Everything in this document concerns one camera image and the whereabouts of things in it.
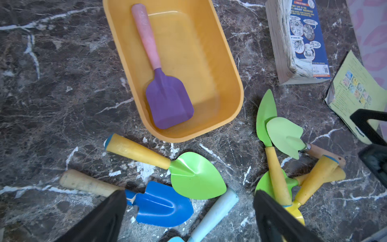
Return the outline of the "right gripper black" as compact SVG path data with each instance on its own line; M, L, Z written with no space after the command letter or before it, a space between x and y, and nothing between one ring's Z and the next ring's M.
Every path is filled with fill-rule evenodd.
M368 123L368 120L387 121L387 113L366 109L358 109L350 116L352 122L371 141L371 145L358 153L360 160L374 176L387 187L387 143Z

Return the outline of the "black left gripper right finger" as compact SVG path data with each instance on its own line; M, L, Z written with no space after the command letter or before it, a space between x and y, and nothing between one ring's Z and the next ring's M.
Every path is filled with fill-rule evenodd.
M254 209L263 242L321 241L264 191L255 192Z

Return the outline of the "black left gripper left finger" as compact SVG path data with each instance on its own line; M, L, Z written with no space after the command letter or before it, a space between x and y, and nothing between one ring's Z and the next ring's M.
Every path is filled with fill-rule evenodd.
M126 206L125 192L122 190L113 192L57 241L116 242Z

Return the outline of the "light blue shovel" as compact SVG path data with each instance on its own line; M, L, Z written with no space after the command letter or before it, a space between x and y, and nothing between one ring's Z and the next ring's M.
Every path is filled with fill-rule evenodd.
M238 201L239 196L236 191L227 188L227 191L219 197L199 225L193 230L188 242L201 242L229 214Z

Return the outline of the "small yellow shovel yellow handle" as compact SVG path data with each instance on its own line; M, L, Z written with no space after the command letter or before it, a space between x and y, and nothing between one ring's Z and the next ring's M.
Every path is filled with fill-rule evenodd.
M337 159L323 155L311 172L306 176L301 184L301 188L295 196L295 200L290 207L285 209L295 217L298 222L305 225L304 218L299 211L299 207L324 184L342 180L346 177L345 172L340 168Z

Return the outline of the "purple shovel pink handle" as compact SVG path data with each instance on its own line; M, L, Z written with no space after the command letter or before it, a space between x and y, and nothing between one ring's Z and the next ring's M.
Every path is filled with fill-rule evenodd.
M162 70L145 5L135 4L131 10L142 44L154 70L154 80L146 89L146 98L155 126L165 130L188 121L193 117L194 107L184 84L175 77L165 75Z

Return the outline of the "yellow plastic storage box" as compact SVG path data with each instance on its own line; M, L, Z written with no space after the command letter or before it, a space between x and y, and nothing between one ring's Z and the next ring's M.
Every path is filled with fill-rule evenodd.
M194 107L193 117L158 129L146 100L154 78L131 8L135 1L104 1L103 8L132 95L147 130L168 143L181 143L236 118L243 85L212 1L143 1L165 74L178 78Z

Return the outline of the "yellow green booklet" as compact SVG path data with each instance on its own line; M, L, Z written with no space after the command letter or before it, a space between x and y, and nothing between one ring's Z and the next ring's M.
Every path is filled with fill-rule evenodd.
M349 51L342 62L325 101L361 142L371 144L350 116L358 109L383 112L387 106L387 91L377 84L353 51Z

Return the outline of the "thick blue cover book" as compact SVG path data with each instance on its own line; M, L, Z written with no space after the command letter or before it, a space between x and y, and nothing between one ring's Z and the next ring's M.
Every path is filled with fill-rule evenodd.
M331 78L316 1L265 3L281 85L316 84Z

